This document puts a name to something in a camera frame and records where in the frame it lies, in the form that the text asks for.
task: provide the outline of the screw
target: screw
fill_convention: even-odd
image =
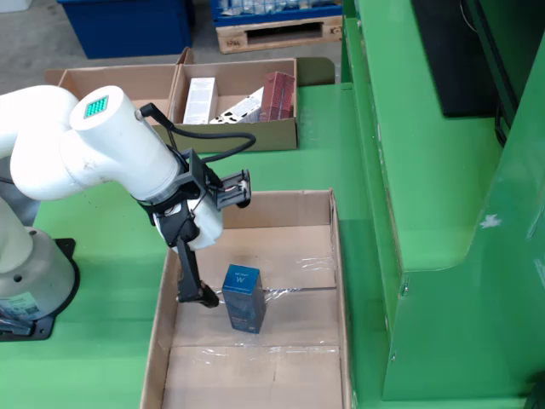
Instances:
[[[405,297],[408,292],[409,292],[409,281],[406,280],[403,286],[401,287],[401,291],[399,292],[399,295],[402,297]]]

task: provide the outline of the black monitor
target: black monitor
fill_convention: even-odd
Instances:
[[[545,32],[543,0],[467,0],[511,126]]]
[[[502,114],[511,126],[545,31],[545,0],[412,4],[443,114],[496,123]]]

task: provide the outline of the open cardboard box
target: open cardboard box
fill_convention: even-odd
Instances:
[[[176,73],[175,90],[170,104],[169,119],[183,130],[199,133],[249,132],[255,135],[252,151],[275,151],[298,148],[297,92],[293,97],[293,118],[253,124],[202,124],[184,125],[187,93],[192,78],[214,77],[218,87],[218,103],[215,116],[233,107],[248,95],[265,85],[270,72],[285,72],[295,77],[295,89],[307,85],[333,84],[335,66],[326,58],[287,58],[281,60],[257,60],[218,64],[192,64],[187,60]],[[166,130],[159,130],[164,141],[169,137]],[[195,140],[175,135],[179,148],[192,147],[200,153],[226,151],[240,145],[241,139]]]
[[[162,112],[168,112],[180,64],[192,60],[191,49],[185,48],[175,64],[138,66],[98,66],[47,70],[45,81],[68,89],[79,100],[87,94],[107,85],[117,85],[133,101],[135,107],[153,102]],[[160,126],[153,118],[147,122],[158,131]]]
[[[255,145],[250,148],[252,151],[297,149],[296,92],[293,100],[293,118],[255,124],[184,125],[181,123],[191,78],[216,77],[219,92],[217,113],[219,114],[262,87],[265,84],[265,75],[274,71],[294,75],[295,89],[335,82],[335,66],[331,60],[323,57],[193,64],[191,49],[184,49],[176,64],[47,70],[44,76],[48,84],[68,89],[80,100],[97,88],[117,85],[129,96],[135,107],[142,107],[148,102],[153,102],[176,126],[184,130],[205,134],[250,132],[256,137]],[[146,120],[161,135],[161,138],[169,143],[166,129],[152,118]],[[178,149],[192,147],[199,153],[225,151],[240,145],[243,141],[238,138],[198,140],[180,135],[175,135],[175,138]]]
[[[225,303],[178,304],[169,251],[141,409],[352,407],[336,202],[331,191],[255,193],[227,208],[218,243],[197,258],[221,289],[230,263],[261,270],[267,312],[258,335],[235,331]]]

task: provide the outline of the white packaging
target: white packaging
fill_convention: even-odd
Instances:
[[[241,100],[237,105],[227,109],[222,115],[210,121],[211,124],[238,124],[241,122],[259,122],[263,89],[259,88],[252,95]]]
[[[214,116],[218,103],[215,78],[192,78],[187,94],[184,124],[207,124]]]
[[[31,4],[32,0],[0,0],[0,13],[27,10]]]

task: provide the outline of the label sticker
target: label sticker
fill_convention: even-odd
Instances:
[[[34,320],[40,314],[40,308],[30,292],[10,298],[0,298],[0,310],[6,315],[30,320]]]

